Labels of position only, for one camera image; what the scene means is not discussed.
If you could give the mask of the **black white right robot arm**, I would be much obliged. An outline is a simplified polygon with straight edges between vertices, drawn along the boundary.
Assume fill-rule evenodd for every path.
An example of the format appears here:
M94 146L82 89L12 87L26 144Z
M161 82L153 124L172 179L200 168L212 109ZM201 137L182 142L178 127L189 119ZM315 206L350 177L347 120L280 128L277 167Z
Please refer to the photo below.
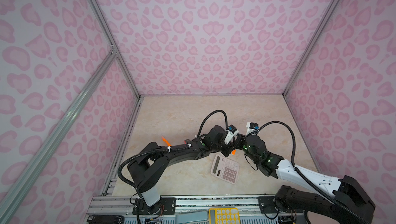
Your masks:
M375 204L359 184L348 175L337 178L298 166L268 151L257 135L237 135L234 149L241 150L267 177L288 181L305 189L298 191L283 185L274 197L280 210L302 209L327 216L340 224L370 224Z

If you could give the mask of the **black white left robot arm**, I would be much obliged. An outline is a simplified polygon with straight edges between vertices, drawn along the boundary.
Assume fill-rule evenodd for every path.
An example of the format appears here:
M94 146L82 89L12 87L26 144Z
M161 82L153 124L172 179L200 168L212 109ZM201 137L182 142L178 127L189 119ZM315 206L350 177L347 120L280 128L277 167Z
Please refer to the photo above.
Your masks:
M161 196L156 188L167 167L184 161L203 159L212 153L229 156L234 150L241 150L245 135L234 127L224 129L214 126L209 133L197 135L192 140L176 146L159 146L149 143L140 153L126 159L118 168L118 177L132 186L147 207L156 206Z

